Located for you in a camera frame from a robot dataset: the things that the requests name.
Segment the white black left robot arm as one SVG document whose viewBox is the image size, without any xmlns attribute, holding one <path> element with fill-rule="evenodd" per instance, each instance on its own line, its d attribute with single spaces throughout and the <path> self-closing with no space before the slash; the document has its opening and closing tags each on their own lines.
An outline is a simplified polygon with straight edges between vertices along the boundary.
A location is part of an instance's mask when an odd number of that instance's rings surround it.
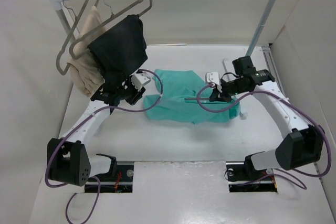
<svg viewBox="0 0 336 224">
<path fill-rule="evenodd" d="M 149 72 L 140 69 L 118 83 L 103 83 L 91 96 L 88 106 L 75 125 L 61 138 L 47 145 L 45 183 L 48 187 L 83 186 L 91 178 L 112 180 L 117 175 L 116 157 L 89 155 L 87 148 L 100 125 L 125 100 L 136 104 L 150 83 Z"/>
</svg>

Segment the teal t shirt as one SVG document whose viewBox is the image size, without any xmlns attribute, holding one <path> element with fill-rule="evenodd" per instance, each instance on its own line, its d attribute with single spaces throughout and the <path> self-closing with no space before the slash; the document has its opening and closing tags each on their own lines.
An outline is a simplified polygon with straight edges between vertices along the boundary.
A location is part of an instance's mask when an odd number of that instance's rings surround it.
<svg viewBox="0 0 336 224">
<path fill-rule="evenodd" d="M 194 71 L 173 71 L 156 69 L 160 80 L 153 76 L 158 92 L 163 83 L 163 96 L 160 102 L 146 111 L 147 117 L 155 121 L 176 121 L 200 124 L 204 122 L 227 123 L 240 115 L 240 105 L 222 113 L 212 113 L 202 109 L 196 96 L 205 82 Z"/>
</svg>

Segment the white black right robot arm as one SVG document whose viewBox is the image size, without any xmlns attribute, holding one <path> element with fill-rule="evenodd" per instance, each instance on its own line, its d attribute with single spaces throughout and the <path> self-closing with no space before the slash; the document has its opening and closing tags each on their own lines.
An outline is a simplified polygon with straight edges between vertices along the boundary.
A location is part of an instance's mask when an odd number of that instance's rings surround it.
<svg viewBox="0 0 336 224">
<path fill-rule="evenodd" d="M 237 77 L 232 81 L 225 81 L 217 72 L 205 75 L 206 83 L 213 89 L 209 100 L 233 102 L 234 95 L 253 95 L 283 137 L 276 149 L 246 156 L 239 166 L 238 179 L 256 179 L 269 168 L 292 170 L 317 162 L 324 142 L 321 131 L 287 101 L 272 74 L 268 70 L 257 70 L 249 56 L 234 60 L 233 66 Z"/>
</svg>

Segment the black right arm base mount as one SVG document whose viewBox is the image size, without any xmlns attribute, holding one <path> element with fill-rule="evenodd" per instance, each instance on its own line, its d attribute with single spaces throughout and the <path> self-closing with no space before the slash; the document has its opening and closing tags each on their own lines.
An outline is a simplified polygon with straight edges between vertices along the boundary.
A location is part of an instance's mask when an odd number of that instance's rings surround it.
<svg viewBox="0 0 336 224">
<path fill-rule="evenodd" d="M 277 185 L 272 169 L 256 170 L 250 156 L 244 161 L 226 162 L 225 179 L 230 193 L 276 193 Z"/>
</svg>

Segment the grey clothes hanger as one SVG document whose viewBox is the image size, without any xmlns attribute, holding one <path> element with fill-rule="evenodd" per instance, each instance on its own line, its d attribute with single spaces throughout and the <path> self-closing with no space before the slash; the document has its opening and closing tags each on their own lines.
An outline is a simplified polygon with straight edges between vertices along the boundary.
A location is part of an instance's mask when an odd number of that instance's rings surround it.
<svg viewBox="0 0 336 224">
<path fill-rule="evenodd" d="M 188 103 L 196 103 L 197 98 L 185 98 L 184 101 L 188 102 Z M 209 98 L 199 98 L 199 101 L 201 103 L 209 103 L 210 102 Z"/>
</svg>

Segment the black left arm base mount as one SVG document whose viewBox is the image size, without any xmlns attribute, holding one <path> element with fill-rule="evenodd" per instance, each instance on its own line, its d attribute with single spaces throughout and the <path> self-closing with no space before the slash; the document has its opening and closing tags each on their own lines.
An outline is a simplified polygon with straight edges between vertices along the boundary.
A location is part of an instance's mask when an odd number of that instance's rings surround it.
<svg viewBox="0 0 336 224">
<path fill-rule="evenodd" d="M 132 193 L 134 162 L 119 162 L 106 154 L 90 156 L 89 161 L 91 170 L 85 193 Z"/>
</svg>

